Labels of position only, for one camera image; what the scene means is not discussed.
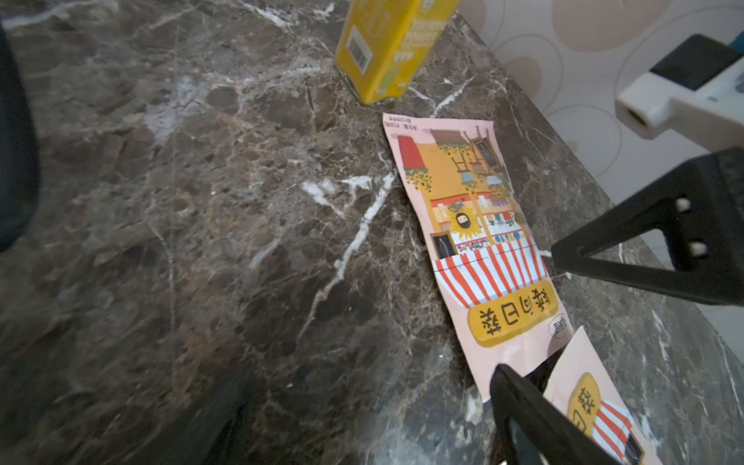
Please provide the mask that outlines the pink striped seed packet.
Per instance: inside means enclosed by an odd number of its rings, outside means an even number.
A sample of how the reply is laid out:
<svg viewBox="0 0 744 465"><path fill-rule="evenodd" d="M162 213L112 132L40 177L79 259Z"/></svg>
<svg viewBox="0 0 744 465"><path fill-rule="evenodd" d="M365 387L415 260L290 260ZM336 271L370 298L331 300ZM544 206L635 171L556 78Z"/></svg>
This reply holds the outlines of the pink striped seed packet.
<svg viewBox="0 0 744 465"><path fill-rule="evenodd" d="M574 328L515 200L493 122L385 114L438 288L484 402L496 366L532 373Z"/></svg>

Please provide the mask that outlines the orange striped seed packet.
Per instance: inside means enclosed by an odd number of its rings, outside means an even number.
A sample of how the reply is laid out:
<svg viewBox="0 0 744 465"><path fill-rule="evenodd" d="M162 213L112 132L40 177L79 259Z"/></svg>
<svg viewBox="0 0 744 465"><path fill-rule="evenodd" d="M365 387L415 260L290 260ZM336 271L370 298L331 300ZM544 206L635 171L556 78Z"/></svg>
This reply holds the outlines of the orange striped seed packet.
<svg viewBox="0 0 744 465"><path fill-rule="evenodd" d="M586 331L580 327L548 379L544 397L614 464L659 464L620 397Z"/></svg>

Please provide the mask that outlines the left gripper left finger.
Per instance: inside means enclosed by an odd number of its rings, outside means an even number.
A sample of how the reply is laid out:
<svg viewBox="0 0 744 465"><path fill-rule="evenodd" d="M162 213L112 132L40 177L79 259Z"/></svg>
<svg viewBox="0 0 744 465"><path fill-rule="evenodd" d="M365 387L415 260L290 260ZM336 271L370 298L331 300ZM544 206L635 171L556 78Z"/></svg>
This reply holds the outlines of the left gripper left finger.
<svg viewBox="0 0 744 465"><path fill-rule="evenodd" d="M238 371L213 386L157 436L127 459L129 464L230 464L253 396L253 373Z"/></svg>

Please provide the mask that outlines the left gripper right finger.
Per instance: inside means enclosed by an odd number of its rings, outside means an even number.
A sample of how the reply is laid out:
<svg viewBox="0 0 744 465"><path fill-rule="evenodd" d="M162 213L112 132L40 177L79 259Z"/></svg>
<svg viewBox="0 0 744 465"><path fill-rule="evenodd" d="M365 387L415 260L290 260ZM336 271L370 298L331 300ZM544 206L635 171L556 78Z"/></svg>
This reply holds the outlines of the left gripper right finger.
<svg viewBox="0 0 744 465"><path fill-rule="evenodd" d="M490 382L496 432L507 464L615 464L511 366Z"/></svg>

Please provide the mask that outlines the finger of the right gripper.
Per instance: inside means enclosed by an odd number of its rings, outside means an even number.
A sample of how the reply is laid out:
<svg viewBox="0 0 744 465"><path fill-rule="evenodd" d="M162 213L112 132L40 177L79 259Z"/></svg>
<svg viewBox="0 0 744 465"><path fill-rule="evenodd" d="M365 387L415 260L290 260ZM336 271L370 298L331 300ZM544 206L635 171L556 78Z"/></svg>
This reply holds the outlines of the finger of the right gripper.
<svg viewBox="0 0 744 465"><path fill-rule="evenodd" d="M665 265L601 253L655 236ZM743 150L692 158L551 248L563 271L704 305L743 303Z"/></svg>

